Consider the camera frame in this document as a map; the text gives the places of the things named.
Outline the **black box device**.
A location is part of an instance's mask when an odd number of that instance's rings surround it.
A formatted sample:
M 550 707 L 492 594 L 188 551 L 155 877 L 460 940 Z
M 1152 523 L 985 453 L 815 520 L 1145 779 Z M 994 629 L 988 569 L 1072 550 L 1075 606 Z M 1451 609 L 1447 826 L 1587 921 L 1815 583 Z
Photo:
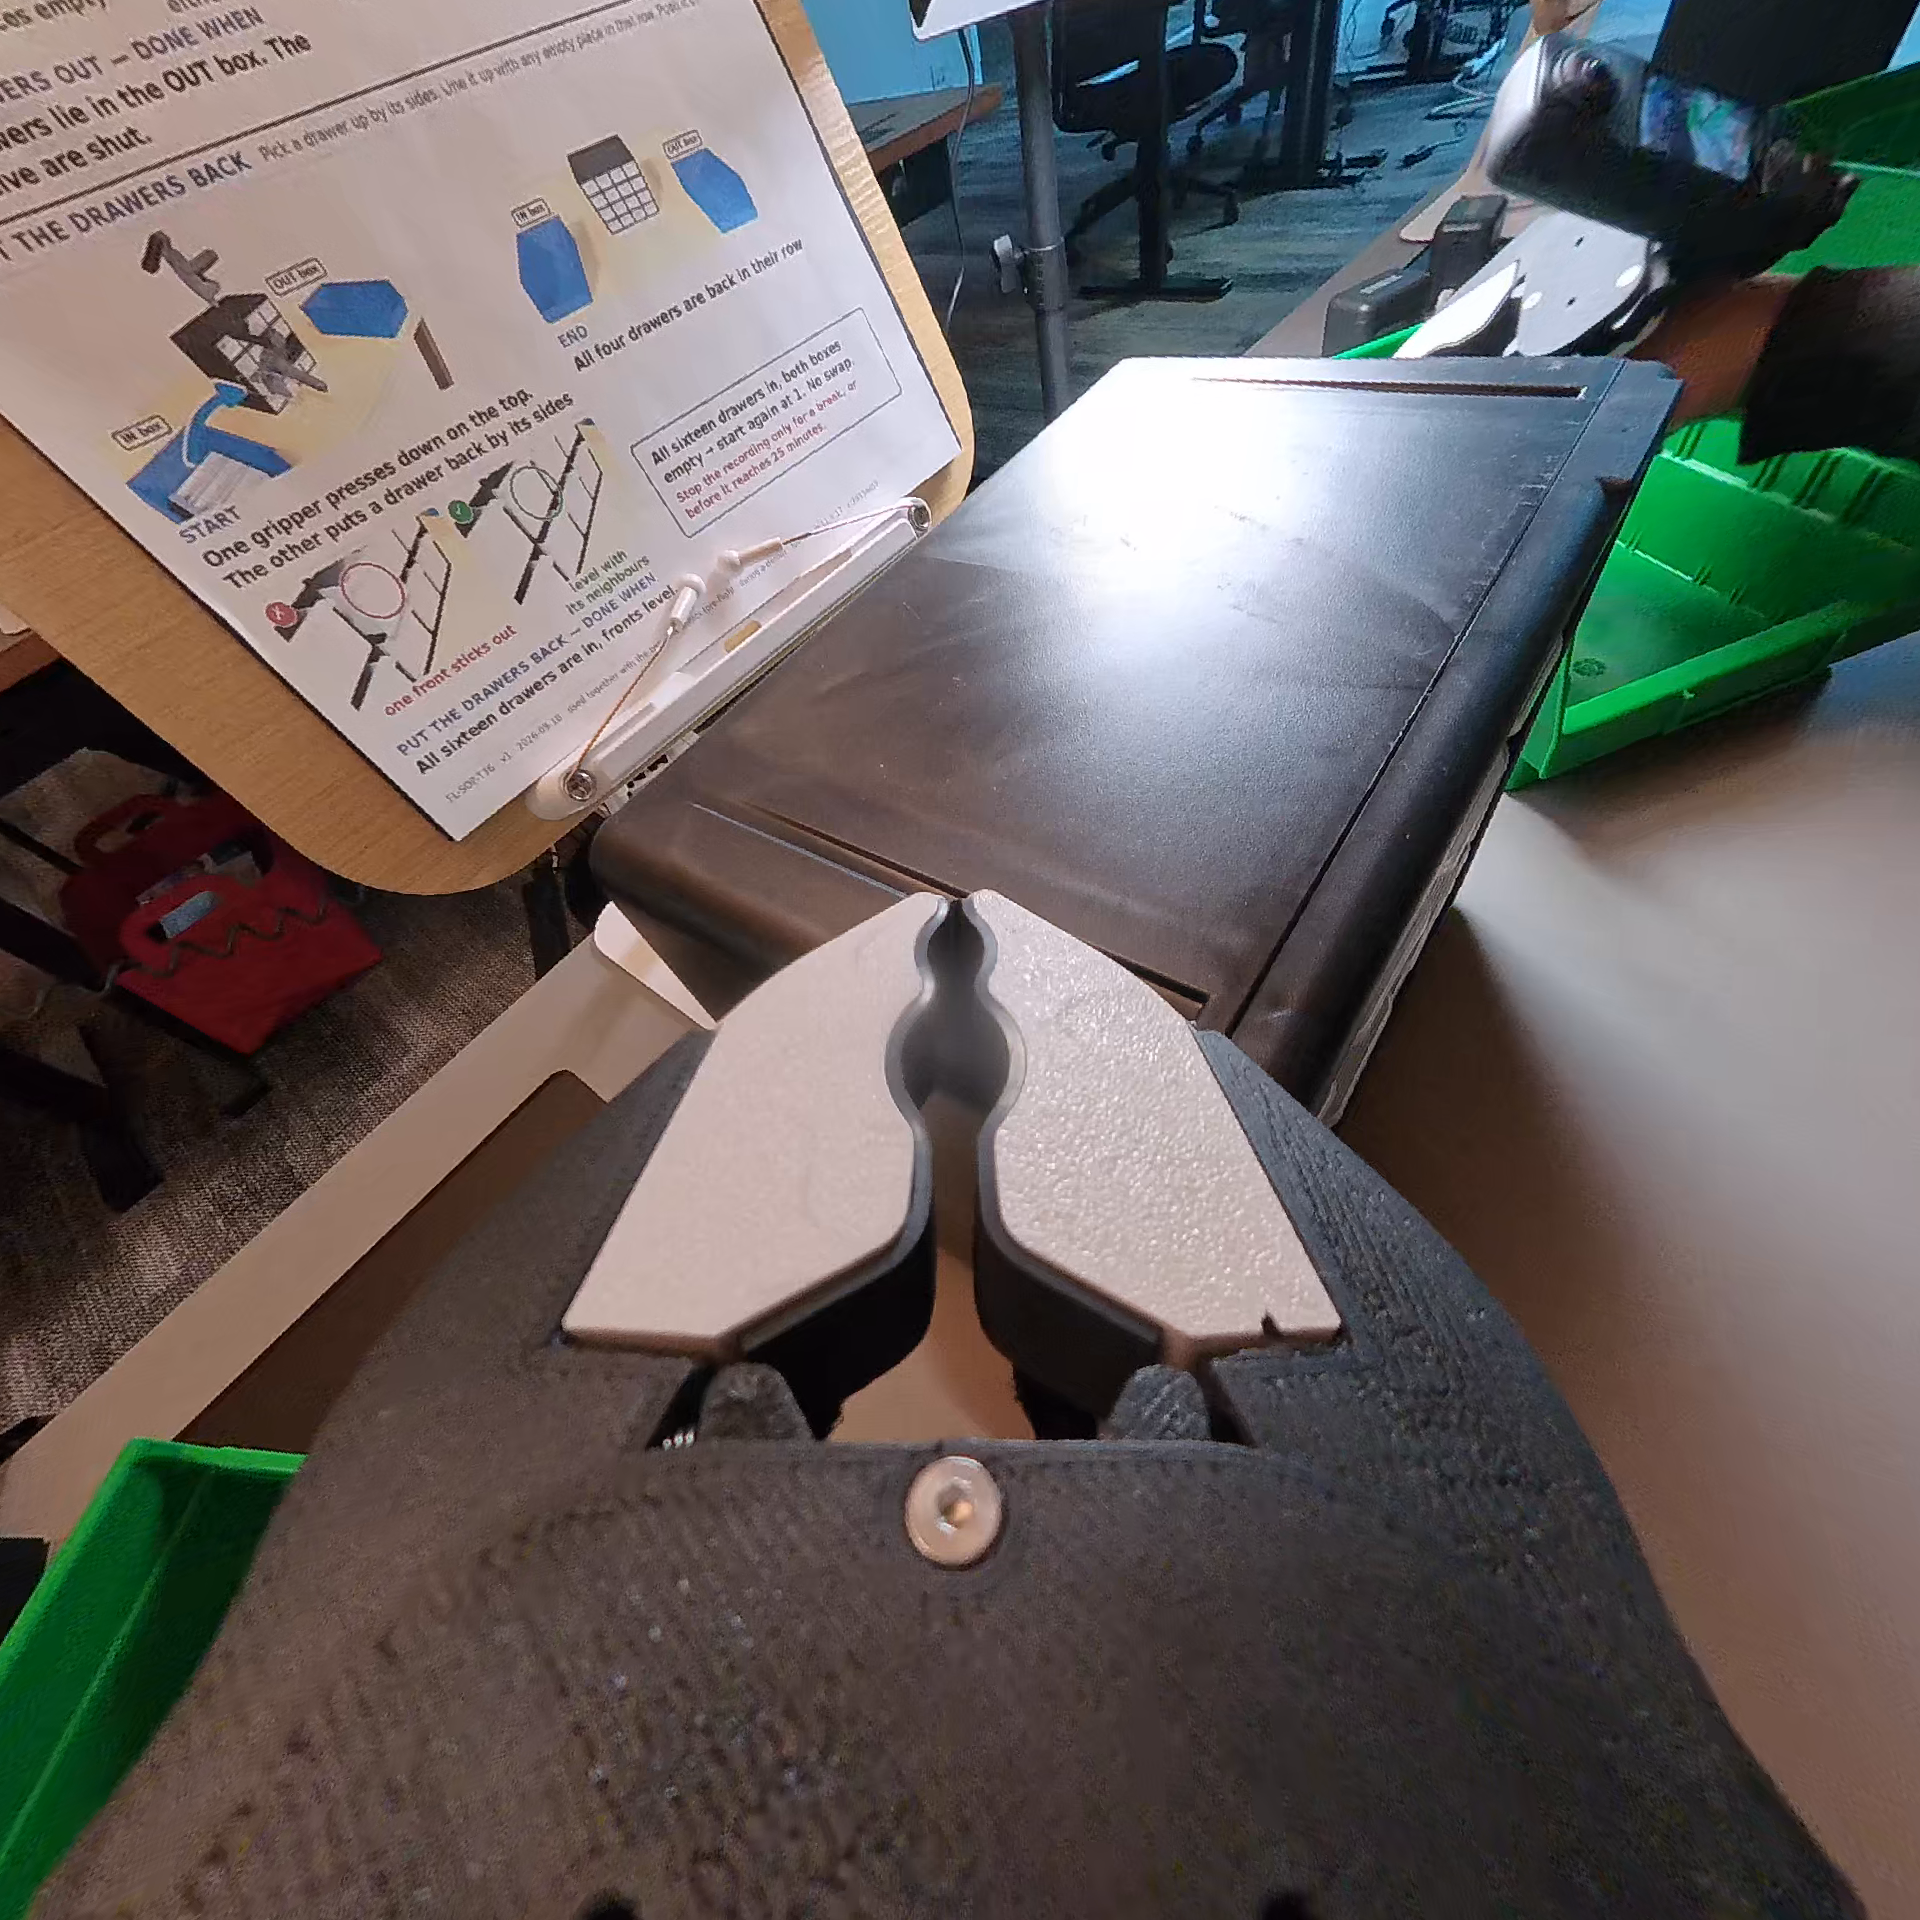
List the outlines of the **black box device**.
M 1507 196 L 1458 199 L 1432 240 L 1405 267 L 1361 280 L 1328 300 L 1324 356 L 1351 356 L 1428 321 L 1474 280 L 1500 250 Z

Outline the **black drawer cabinet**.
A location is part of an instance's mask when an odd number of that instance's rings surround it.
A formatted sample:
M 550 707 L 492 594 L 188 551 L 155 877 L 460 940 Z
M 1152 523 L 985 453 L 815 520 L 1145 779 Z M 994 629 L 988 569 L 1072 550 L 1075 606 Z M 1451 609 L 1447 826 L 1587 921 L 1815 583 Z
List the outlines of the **black drawer cabinet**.
M 1338 1123 L 1674 399 L 1608 357 L 1127 360 L 650 779 L 595 880 L 717 1010 L 998 893 Z

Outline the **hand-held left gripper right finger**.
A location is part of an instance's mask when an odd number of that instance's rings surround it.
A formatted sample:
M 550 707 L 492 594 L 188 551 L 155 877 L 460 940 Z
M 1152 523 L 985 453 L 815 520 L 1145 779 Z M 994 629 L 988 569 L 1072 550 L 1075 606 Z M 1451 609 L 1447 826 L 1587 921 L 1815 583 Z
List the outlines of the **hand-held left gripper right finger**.
M 971 896 L 1002 1090 L 975 1151 L 975 1307 L 1045 1416 L 1107 1419 L 1145 1367 L 1327 1349 L 1344 1314 L 1192 1026 L 1141 974 Z

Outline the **white desk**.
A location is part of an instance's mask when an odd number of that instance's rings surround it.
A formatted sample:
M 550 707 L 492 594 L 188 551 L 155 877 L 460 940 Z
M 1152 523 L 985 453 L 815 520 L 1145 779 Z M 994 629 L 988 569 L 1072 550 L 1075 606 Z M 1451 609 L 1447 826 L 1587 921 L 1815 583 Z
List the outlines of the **white desk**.
M 372 1309 L 704 1016 L 587 940 L 2 1470 L 300 1453 Z M 1917 639 L 1507 799 L 1340 1134 L 1500 1299 L 1727 1714 L 1917 1914 Z

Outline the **green plastic bin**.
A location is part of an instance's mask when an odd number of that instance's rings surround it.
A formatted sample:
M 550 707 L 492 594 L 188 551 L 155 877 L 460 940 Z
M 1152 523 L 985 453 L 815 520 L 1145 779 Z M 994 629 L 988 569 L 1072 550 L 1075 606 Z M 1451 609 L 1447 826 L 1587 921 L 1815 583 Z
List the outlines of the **green plastic bin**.
M 2 1911 L 141 1761 L 304 1459 L 132 1440 L 2 1641 Z
M 1914 267 L 1917 69 L 1784 111 L 1804 146 L 1858 171 L 1860 189 L 1834 229 L 1771 273 Z M 1592 223 L 1531 207 L 1530 227 Z M 1515 274 L 1508 243 L 1480 274 Z M 1667 273 L 1667 297 L 1620 350 L 1711 284 Z M 1750 467 L 1741 421 L 1684 427 L 1625 513 L 1511 783 L 1685 733 L 1914 629 L 1917 463 L 1844 446 Z

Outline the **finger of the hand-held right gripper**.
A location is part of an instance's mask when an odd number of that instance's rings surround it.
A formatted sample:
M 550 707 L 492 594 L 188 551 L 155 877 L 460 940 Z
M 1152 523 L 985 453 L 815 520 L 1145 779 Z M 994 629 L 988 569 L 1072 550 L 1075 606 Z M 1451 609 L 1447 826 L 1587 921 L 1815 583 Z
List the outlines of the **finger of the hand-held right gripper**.
M 1520 277 L 1477 274 L 1394 353 L 1398 360 L 1500 357 L 1520 330 Z
M 1670 286 L 1657 240 L 1602 223 L 1531 223 L 1502 253 L 1515 267 L 1507 356 L 1608 356 Z

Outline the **wooden background desk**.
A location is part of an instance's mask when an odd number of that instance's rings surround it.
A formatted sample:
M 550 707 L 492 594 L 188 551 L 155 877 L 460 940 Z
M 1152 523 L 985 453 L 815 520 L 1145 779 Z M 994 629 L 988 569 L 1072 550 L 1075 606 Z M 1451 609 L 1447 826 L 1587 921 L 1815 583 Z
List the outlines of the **wooden background desk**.
M 848 117 L 875 179 L 882 179 L 922 153 L 950 144 L 981 117 L 994 114 L 1001 101 L 1002 86 L 984 80 L 971 86 L 947 86 L 868 103 L 848 103 Z

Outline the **black office chair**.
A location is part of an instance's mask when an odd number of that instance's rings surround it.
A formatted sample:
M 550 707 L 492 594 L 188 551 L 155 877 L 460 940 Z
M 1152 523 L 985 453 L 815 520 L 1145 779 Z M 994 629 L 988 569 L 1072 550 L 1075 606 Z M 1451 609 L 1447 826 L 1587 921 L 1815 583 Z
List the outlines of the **black office chair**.
M 1168 40 L 1180 3 L 1052 3 L 1048 114 L 1064 136 L 1100 137 L 1110 153 L 1175 127 L 1241 74 L 1237 46 L 1192 30 Z

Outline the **red bag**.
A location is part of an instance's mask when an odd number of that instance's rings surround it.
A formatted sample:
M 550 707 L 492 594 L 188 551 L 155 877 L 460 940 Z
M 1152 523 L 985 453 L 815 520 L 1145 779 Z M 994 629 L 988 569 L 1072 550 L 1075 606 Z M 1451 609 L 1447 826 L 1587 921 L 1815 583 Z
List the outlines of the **red bag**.
M 60 917 L 84 954 L 247 1059 L 384 960 L 327 876 L 227 796 L 132 796 L 71 857 Z

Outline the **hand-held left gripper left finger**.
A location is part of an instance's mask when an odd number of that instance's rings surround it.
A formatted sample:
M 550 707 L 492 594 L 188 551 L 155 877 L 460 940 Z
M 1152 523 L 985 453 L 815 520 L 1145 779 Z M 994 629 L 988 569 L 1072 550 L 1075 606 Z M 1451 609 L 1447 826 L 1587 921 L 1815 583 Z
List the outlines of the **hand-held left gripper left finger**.
M 950 907 L 897 900 L 717 1024 L 562 1311 L 575 1347 L 757 1363 L 832 1420 L 922 1340 L 934 1163 L 910 1047 Z

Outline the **person's right forearm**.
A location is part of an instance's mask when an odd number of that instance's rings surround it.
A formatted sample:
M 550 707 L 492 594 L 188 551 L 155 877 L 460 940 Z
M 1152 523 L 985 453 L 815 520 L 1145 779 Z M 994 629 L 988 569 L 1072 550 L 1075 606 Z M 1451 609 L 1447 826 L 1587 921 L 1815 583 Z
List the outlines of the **person's right forearm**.
M 1844 446 L 1917 461 L 1917 267 L 1801 277 L 1747 384 L 1744 463 Z

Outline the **person's right hand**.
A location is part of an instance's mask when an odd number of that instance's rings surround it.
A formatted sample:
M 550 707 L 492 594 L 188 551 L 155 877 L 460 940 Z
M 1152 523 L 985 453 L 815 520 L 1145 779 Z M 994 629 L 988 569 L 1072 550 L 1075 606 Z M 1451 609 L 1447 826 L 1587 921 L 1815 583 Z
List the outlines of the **person's right hand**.
M 1778 330 L 1798 277 L 1750 277 L 1700 284 L 1647 330 L 1632 360 L 1664 367 L 1677 380 L 1670 430 L 1741 414 L 1771 331 Z

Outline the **grey metal desk leg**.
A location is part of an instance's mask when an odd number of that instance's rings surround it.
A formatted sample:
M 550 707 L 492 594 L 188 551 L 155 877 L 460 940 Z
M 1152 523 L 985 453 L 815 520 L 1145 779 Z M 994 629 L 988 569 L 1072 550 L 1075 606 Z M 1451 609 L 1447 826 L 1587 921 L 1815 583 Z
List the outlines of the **grey metal desk leg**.
M 1021 121 L 1021 181 L 1027 240 L 994 240 L 998 289 L 1032 307 L 1040 364 L 1042 421 L 1052 423 L 1072 403 L 1070 367 L 1070 261 L 1058 189 L 1058 130 L 1052 121 L 1052 69 L 1045 9 L 1010 9 L 1014 50 L 1014 91 Z

